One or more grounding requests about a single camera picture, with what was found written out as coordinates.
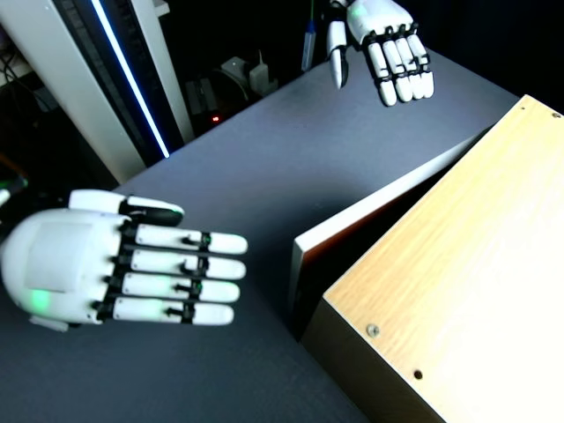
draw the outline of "wooden box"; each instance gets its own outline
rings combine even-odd
[[[302,343],[375,422],[564,421],[564,118],[522,98],[324,295]]]

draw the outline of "gray table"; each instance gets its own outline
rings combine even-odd
[[[393,108],[349,52],[119,190],[180,204],[184,227],[242,234],[229,327],[107,323],[58,334],[0,295],[0,420],[332,422],[365,417],[285,325],[293,238],[499,119],[516,97],[434,54],[435,95]]]

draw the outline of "light strip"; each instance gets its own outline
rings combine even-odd
[[[149,108],[147,107],[147,104],[145,103],[145,99],[143,98],[143,95],[141,95],[141,92],[139,91],[139,87],[137,86],[137,82],[136,82],[135,78],[133,78],[133,74],[131,73],[130,66],[127,63],[127,60],[125,60],[125,56],[123,55],[122,48],[120,47],[119,43],[117,42],[117,39],[114,35],[114,30],[112,29],[112,26],[109,24],[108,17],[106,16],[106,13],[104,12],[104,8],[100,4],[100,0],[92,0],[92,5],[94,6],[94,9],[96,10],[96,14],[98,15],[98,19],[100,20],[102,27],[104,28],[104,32],[106,33],[106,36],[108,37],[109,43],[112,45],[112,48],[114,49],[115,56],[117,57],[117,60],[119,61],[120,65],[122,66],[123,73],[125,74],[125,77],[127,78],[128,82],[130,83],[131,90],[133,90],[133,93],[135,94],[135,98],[137,99],[137,102],[139,103],[141,110],[143,110],[143,114],[145,115],[145,119],[147,120],[147,123],[149,123],[149,126],[151,127],[152,134],[157,139],[157,143],[159,143],[159,147],[160,147],[160,150],[162,151],[163,155],[165,156],[165,158],[168,158],[169,154],[168,154],[167,147],[165,146],[165,143],[162,140],[162,137],[160,136],[160,133],[159,133],[159,130],[157,129],[157,125],[155,124],[155,121],[152,119],[151,112],[149,112]]]

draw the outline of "screw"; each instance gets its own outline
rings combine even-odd
[[[373,323],[370,323],[367,326],[367,334],[371,337],[371,338],[376,338],[379,334],[380,334],[380,328],[378,326],[376,326]]]

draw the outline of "robotic hand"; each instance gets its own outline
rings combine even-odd
[[[429,55],[411,15],[392,0],[330,0],[327,54],[337,89],[345,86],[346,26],[367,58],[382,102],[393,106],[433,95]]]
[[[61,331],[107,319],[229,324],[234,312],[225,303],[239,298],[229,280],[246,269],[208,253],[242,254],[247,242],[171,227],[182,217],[174,204],[75,190],[68,209],[36,213],[6,240],[8,294],[32,323]]]

